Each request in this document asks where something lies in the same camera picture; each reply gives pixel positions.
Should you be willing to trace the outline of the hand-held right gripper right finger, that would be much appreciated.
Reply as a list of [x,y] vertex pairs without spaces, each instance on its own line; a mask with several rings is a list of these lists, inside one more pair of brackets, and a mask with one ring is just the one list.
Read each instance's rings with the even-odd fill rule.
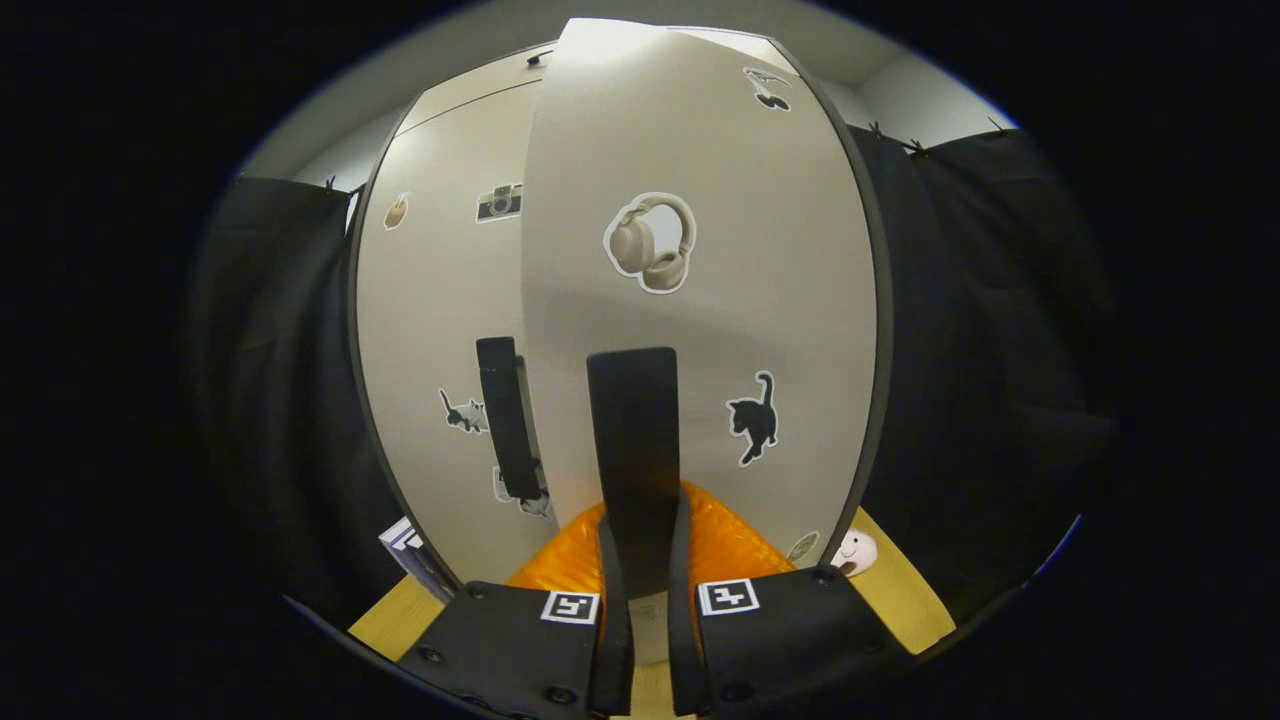
[[678,496],[667,633],[675,711],[700,719],[859,719],[916,665],[832,566],[696,582],[695,487]]

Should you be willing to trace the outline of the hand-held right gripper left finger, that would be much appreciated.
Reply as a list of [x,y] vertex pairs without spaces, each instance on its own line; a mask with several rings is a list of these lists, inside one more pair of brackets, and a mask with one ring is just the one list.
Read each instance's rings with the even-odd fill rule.
[[579,514],[507,583],[461,587],[398,664],[490,717],[630,715],[634,633],[604,505]]

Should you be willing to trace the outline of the beige cabinet door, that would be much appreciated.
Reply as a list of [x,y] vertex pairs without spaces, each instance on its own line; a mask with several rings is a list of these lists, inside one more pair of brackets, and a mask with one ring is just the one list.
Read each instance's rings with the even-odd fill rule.
[[372,178],[355,329],[364,386],[406,512],[458,582],[507,582],[554,533],[498,498],[476,342],[524,338],[521,225],[479,222],[517,184],[539,82],[411,122]]
[[524,359],[561,524],[602,500],[589,355],[677,359],[681,477],[778,551],[845,533],[877,351],[858,181],[806,81],[736,47],[572,19],[532,106]]

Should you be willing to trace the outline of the beige double-door shoe cabinet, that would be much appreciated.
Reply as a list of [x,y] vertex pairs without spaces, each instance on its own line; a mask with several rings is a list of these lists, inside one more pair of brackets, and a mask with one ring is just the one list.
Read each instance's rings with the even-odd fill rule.
[[[870,479],[870,470],[876,460],[876,446],[884,420],[890,357],[893,351],[893,300],[891,297],[892,283],[888,274],[890,259],[884,246],[884,231],[881,224],[881,205],[876,191],[870,186],[867,163],[828,95],[812,81],[799,59],[778,41],[759,35],[733,31],[685,29],[671,26],[657,27],[681,29],[690,35],[698,35],[736,47],[776,65],[787,65],[790,70],[800,74],[806,81],[823,108],[837,118],[837,133],[858,181],[858,188],[867,215],[877,292],[877,351],[870,421],[863,441],[861,456],[850,492],[850,502],[846,506],[847,516],[844,523],[845,527],[852,519]],[[383,466],[389,474],[392,491],[406,512],[404,503],[396,489],[387,457],[374,429],[355,329],[355,279],[360,233],[369,205],[372,178],[394,137],[393,131],[383,145],[381,154],[369,179],[367,197],[361,202],[360,208],[353,247],[353,278],[349,290],[348,316],[352,323],[352,354],[364,411],[371,423],[375,447]],[[520,222],[522,233],[525,167],[526,158],[524,178],[520,183],[497,188],[480,205],[477,213],[479,222],[516,218]],[[521,566],[524,568],[538,551],[575,518],[566,524],[559,523],[550,496],[550,488],[541,466],[524,359],[524,340],[516,342],[511,337],[481,338],[476,342],[476,355],[483,397],[485,400],[484,406],[489,420],[488,429],[495,448],[495,457],[499,462],[494,471],[494,486],[498,498],[504,502],[518,501],[525,512],[549,518],[556,524],[556,533],[532,553]],[[623,570],[628,574],[630,594],[635,597],[657,594],[666,588],[666,568],[667,560],[671,556],[675,507],[678,502],[682,483],[689,482],[681,477],[680,466],[678,373],[676,354],[667,346],[596,352],[589,355],[586,366],[591,428],[602,488],[602,500],[599,503],[603,503],[605,507],[614,542],[622,557]],[[425,542],[433,557],[439,561],[426,537]],[[458,582],[444,564],[442,566],[451,580]]]

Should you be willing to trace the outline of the beige cabinet drawer front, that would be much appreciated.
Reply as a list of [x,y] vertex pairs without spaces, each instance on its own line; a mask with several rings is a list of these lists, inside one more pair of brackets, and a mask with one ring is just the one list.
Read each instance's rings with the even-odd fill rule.
[[410,105],[393,136],[401,136],[467,102],[541,79],[557,41],[512,53],[425,88]]

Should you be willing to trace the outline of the white plush toy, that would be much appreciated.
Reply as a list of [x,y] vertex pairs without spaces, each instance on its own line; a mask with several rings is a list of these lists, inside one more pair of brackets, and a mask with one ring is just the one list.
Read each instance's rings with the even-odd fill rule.
[[876,538],[858,528],[849,529],[835,551],[829,565],[842,577],[852,578],[867,571],[878,559]]

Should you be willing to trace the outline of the stack of blue books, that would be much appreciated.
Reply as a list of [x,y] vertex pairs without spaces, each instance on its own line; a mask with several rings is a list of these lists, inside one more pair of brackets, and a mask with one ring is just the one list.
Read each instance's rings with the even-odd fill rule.
[[379,536],[379,541],[406,574],[433,598],[448,603],[454,597],[453,585],[447,582],[442,566],[426,551],[422,537],[408,518],[402,518],[388,527]]

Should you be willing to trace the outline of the black backdrop cloth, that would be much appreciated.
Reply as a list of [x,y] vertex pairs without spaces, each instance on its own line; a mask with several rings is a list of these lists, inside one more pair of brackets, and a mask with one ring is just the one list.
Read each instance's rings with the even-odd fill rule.
[[[864,506],[957,625],[1030,579],[1115,432],[1114,301],[1068,187],[1006,129],[908,152],[849,127],[890,234],[895,333]],[[348,348],[339,191],[238,179],[209,227],[186,383],[268,584],[335,624],[403,575]]]

